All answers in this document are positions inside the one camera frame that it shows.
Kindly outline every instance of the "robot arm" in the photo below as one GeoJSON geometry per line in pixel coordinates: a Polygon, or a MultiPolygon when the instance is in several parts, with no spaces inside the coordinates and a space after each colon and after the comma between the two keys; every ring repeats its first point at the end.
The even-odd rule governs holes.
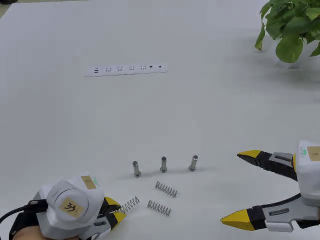
{"type": "Polygon", "coordinates": [[[28,205],[10,212],[20,213],[9,233],[9,240],[21,229],[39,225],[44,237],[63,240],[78,236],[97,238],[110,232],[126,214],[115,212],[121,205],[104,196],[96,178],[90,175],[44,185],[28,205]]]}
{"type": "Polygon", "coordinates": [[[221,219],[223,224],[247,231],[268,228],[273,232],[292,232],[292,221],[302,229],[320,224],[320,146],[301,141],[296,155],[251,150],[239,153],[238,157],[297,181],[301,193],[234,212],[221,219]]]}

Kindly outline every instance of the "black cable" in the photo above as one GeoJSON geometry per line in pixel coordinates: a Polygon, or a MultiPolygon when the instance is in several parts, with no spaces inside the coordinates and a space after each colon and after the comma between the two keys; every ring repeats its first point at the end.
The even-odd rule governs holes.
{"type": "Polygon", "coordinates": [[[19,212],[22,212],[24,210],[27,210],[29,208],[28,205],[25,205],[25,206],[22,206],[22,207],[19,207],[15,210],[12,210],[8,213],[6,213],[5,215],[3,215],[2,217],[0,217],[0,224],[7,218],[7,217],[10,217],[11,215],[13,214],[16,214],[16,213],[19,213],[19,212]]]}
{"type": "Polygon", "coordinates": [[[17,214],[22,211],[30,211],[33,213],[43,213],[48,209],[48,203],[46,199],[41,199],[41,200],[32,200],[29,201],[27,205],[24,205],[22,207],[19,207],[17,209],[14,209],[12,211],[9,211],[2,217],[0,217],[0,224],[7,218],[10,217],[13,214],[17,214]]]}

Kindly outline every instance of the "black wrist strap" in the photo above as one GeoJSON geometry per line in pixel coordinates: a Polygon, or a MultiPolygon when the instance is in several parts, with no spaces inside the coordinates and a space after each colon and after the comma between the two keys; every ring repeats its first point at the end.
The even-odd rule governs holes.
{"type": "Polygon", "coordinates": [[[28,211],[19,213],[9,232],[9,240],[13,240],[16,233],[19,232],[21,229],[38,225],[39,222],[36,213],[28,211]]]}

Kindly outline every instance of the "potted plant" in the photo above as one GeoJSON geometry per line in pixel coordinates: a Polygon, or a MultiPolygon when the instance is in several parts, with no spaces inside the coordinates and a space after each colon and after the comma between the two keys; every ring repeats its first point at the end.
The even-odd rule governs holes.
{"type": "Polygon", "coordinates": [[[279,41],[275,54],[284,63],[295,63],[304,45],[314,41],[318,45],[310,56],[320,55],[320,0],[269,0],[260,15],[262,26],[256,49],[262,50],[267,31],[279,41]]]}

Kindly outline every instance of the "hand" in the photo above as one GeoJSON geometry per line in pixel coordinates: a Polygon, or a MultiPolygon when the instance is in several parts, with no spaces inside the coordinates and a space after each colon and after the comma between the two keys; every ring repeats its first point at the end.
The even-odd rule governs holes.
{"type": "MultiPolygon", "coordinates": [[[[42,235],[39,226],[29,226],[21,229],[16,233],[13,240],[50,240],[42,235]]],[[[67,240],[79,240],[77,236],[67,240]]]]}

